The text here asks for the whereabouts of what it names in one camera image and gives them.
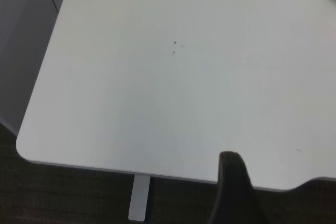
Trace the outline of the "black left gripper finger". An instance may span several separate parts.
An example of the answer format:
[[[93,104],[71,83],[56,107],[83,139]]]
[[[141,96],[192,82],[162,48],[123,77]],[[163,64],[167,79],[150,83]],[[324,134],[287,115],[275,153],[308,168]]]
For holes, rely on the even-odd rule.
[[[209,223],[268,223],[260,208],[242,157],[225,151],[219,155],[215,203]]]

